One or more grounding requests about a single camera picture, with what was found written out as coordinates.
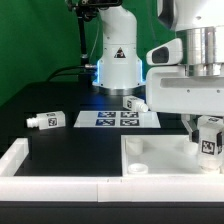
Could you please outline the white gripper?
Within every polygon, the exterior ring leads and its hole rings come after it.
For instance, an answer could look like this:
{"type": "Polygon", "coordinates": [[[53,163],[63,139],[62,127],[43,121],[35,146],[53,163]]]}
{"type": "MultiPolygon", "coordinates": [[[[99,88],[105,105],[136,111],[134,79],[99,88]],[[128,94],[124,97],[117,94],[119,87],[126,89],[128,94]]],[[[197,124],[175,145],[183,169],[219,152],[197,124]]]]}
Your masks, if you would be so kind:
{"type": "MultiPolygon", "coordinates": [[[[152,68],[146,75],[146,102],[151,111],[224,116],[224,65],[220,75],[188,76],[180,38],[175,38],[146,55],[152,68]]],[[[195,115],[182,115],[190,142],[199,141],[195,115]]]]}

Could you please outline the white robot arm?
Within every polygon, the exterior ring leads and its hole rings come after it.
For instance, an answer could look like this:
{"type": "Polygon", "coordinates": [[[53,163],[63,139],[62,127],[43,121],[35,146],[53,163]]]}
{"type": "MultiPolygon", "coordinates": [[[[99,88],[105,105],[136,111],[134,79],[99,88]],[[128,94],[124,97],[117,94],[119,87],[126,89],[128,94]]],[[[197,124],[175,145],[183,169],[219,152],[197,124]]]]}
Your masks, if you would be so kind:
{"type": "Polygon", "coordinates": [[[135,16],[118,3],[99,13],[103,55],[95,86],[109,94],[144,86],[149,109],[180,114],[193,140],[224,132],[224,0],[157,0],[157,18],[175,37],[147,53],[146,75],[135,16]]]}

